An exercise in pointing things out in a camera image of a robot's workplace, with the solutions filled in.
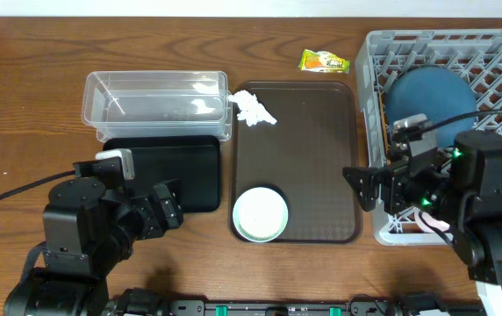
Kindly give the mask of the pale green bowl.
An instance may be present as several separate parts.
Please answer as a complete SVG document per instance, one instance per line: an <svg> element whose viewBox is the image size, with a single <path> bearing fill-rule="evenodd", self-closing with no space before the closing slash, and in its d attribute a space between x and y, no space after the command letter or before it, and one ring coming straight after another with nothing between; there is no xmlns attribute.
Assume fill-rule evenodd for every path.
<svg viewBox="0 0 502 316"><path fill-rule="evenodd" d="M289 206L278 191L254 187L237 197L232 220L235 231L244 240L266 243L279 237L285 230Z"/></svg>

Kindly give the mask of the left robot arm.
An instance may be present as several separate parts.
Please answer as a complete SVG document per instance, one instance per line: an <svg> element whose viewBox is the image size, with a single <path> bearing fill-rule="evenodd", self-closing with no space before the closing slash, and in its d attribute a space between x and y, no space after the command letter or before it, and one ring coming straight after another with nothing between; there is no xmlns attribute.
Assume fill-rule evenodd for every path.
<svg viewBox="0 0 502 316"><path fill-rule="evenodd" d="M138 240L161 238L183 223L173 182L136 197L122 180L78 177L54 186L43 211L45 239L29 252L6 315L99 315L107 277Z"/></svg>

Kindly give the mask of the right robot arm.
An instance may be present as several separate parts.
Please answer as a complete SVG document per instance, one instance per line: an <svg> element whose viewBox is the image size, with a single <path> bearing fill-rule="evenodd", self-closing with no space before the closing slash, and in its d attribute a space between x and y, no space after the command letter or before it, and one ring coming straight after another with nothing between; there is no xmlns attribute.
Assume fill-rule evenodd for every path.
<svg viewBox="0 0 502 316"><path fill-rule="evenodd" d="M396 137L390 164L342 170L361 208L370 212L383 203L394 214L414 206L447 223L447 232L435 233L466 265L486 313L502 315L502 136L458 133L445 176L434 166L433 133L403 130Z"/></svg>

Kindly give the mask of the yellow green snack wrapper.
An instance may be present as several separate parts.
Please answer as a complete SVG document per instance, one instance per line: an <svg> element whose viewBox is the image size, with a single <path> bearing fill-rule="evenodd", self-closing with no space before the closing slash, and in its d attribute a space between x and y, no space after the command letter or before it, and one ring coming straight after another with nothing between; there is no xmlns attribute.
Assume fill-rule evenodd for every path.
<svg viewBox="0 0 502 316"><path fill-rule="evenodd" d="M345 73L350 69L350 61L327 51L314 52L305 49L302 53L300 70L316 73Z"/></svg>

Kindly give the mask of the wooden chopstick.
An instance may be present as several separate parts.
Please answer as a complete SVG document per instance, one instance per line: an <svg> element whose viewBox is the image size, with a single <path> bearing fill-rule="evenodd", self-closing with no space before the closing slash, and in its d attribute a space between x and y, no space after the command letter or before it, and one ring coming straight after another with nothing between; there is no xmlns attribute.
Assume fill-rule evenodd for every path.
<svg viewBox="0 0 502 316"><path fill-rule="evenodd" d="M389 142L388 142L388 134L387 134L387 124L386 124L386 118L385 118L385 106L383 102L383 94L382 92L378 92L378 105L379 105L379 112L380 112L380 121L382 125L382 135L383 135L383 143L384 143L384 158L385 158L385 165L389 165L391 161L388 158L388 153L389 153Z"/></svg>

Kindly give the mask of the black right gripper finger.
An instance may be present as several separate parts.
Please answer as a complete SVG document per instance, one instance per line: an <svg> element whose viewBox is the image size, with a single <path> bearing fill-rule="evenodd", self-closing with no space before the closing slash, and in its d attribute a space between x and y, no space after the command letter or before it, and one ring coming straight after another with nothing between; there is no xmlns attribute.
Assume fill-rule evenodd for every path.
<svg viewBox="0 0 502 316"><path fill-rule="evenodd" d="M383 170L378 168L344 167L342 175L351 187L376 186L383 180Z"/></svg>
<svg viewBox="0 0 502 316"><path fill-rule="evenodd" d="M375 178L361 178L356 181L356 195L361 208L366 212L371 212L376 208L380 198L381 184Z"/></svg>

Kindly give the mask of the white tissue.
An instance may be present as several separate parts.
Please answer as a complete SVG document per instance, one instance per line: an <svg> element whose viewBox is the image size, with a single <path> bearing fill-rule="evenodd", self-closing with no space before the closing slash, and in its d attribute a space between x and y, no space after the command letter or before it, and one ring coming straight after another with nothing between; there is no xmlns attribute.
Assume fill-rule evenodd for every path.
<svg viewBox="0 0 502 316"><path fill-rule="evenodd" d="M228 100L237 105L238 113L236 118L239 121L244 121L247 126L256 126L261 122L271 125L277 123L277 119L267 111L257 96L247 90L237 91L235 94L230 95Z"/></svg>

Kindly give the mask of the pink white cup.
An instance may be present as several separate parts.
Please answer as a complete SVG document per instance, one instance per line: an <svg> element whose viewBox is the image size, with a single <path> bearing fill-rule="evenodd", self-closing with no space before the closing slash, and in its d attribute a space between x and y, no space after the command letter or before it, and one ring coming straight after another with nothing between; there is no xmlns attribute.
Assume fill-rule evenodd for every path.
<svg viewBox="0 0 502 316"><path fill-rule="evenodd" d="M424 233L433 233L433 228L442 232L449 230L450 225L444 221L434 219L428 213L416 210L414 213L415 223L419 229Z"/></svg>

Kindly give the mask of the dark blue plate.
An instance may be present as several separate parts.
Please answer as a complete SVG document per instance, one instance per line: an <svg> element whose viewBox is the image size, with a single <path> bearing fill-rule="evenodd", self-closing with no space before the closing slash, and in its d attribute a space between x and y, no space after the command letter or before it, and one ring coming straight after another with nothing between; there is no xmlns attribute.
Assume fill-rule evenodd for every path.
<svg viewBox="0 0 502 316"><path fill-rule="evenodd" d="M436 124L475 111L477 100L459 75L445 68L424 67L404 74L393 83L384 105L391 124L418 114Z"/></svg>

